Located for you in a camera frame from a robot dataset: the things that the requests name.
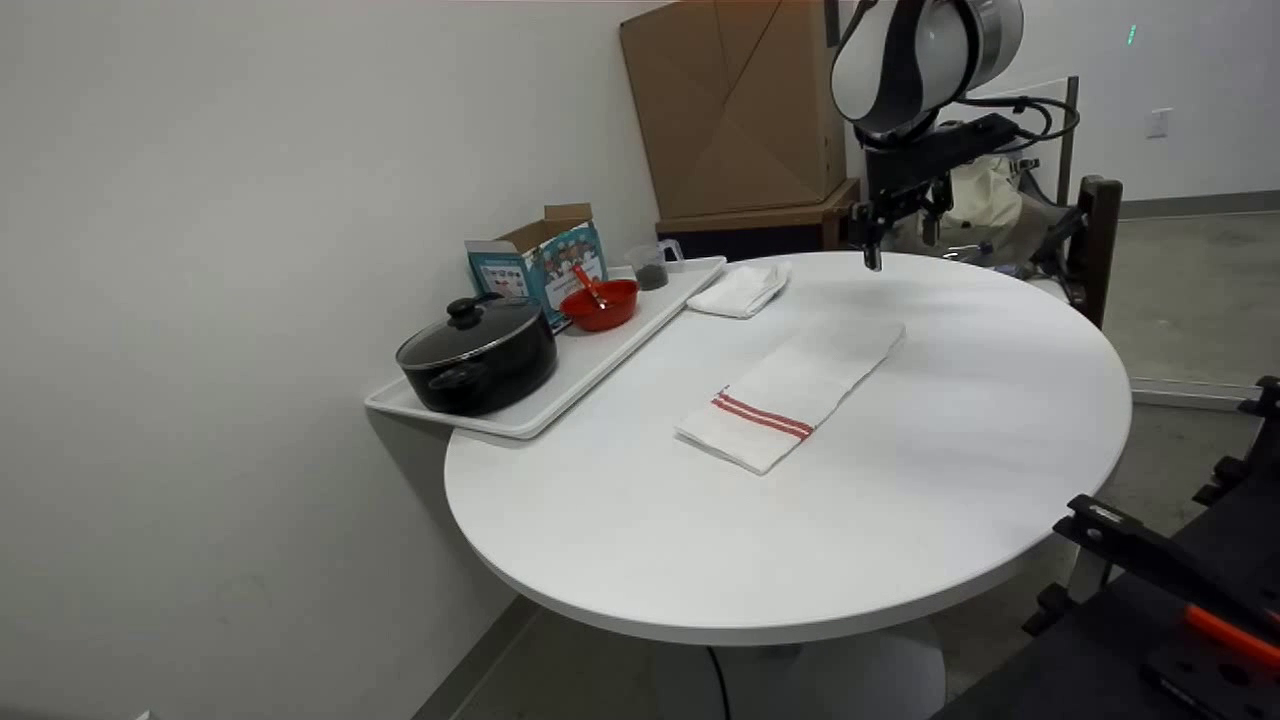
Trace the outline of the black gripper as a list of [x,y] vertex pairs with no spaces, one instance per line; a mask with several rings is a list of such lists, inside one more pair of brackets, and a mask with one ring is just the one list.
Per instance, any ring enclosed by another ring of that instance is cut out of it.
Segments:
[[922,213],[925,240],[938,240],[942,214],[954,209],[954,173],[901,159],[901,157],[874,157],[863,162],[863,201],[857,205],[857,229],[863,244],[863,266],[883,266],[883,234],[896,218]]

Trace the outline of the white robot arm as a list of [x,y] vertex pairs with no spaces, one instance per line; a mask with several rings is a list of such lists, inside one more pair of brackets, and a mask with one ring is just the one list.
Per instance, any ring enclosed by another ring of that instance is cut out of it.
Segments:
[[896,218],[928,209],[942,214],[947,173],[1016,136],[1011,118],[980,114],[954,128],[938,113],[997,79],[1021,53],[1021,0],[860,0],[834,70],[834,103],[863,148],[863,201],[857,230],[863,264]]

